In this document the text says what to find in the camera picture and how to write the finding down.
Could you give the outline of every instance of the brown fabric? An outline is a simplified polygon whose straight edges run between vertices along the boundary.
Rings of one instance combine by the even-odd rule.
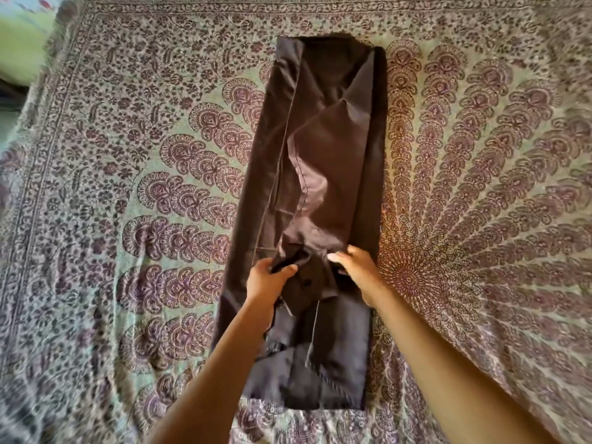
[[[296,409],[363,406],[371,313],[328,252],[378,252],[386,60],[348,36],[278,38],[220,298],[214,345],[253,262],[297,263],[245,395]]]

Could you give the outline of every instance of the person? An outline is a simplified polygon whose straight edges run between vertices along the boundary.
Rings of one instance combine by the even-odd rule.
[[[381,277],[370,255],[354,246],[329,254],[358,285],[389,330],[417,385],[452,444],[547,444],[552,435],[520,404],[458,352]],[[179,399],[153,427],[149,441],[226,443],[251,366],[273,318],[273,305],[295,265],[270,274],[258,261],[247,298]]]

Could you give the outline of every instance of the garment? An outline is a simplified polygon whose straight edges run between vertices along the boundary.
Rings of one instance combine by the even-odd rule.
[[[297,263],[244,395],[293,409],[361,409],[371,311],[326,256],[378,254],[386,59],[345,35],[278,38],[218,306],[213,345],[249,270]]]

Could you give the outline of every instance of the person's left hand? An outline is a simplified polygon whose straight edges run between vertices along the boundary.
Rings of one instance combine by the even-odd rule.
[[[265,312],[270,324],[273,319],[273,305],[282,292],[286,281],[298,271],[297,265],[289,265],[275,274],[269,272],[273,259],[258,261],[247,279],[247,303],[256,304]]]

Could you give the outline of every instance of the floral pattern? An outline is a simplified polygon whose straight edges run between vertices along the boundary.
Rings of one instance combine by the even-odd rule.
[[[589,0],[64,0],[0,156],[0,436],[135,442],[202,367],[278,35],[382,46],[379,264],[588,442]],[[365,411],[241,400],[231,442],[446,442],[380,319]]]

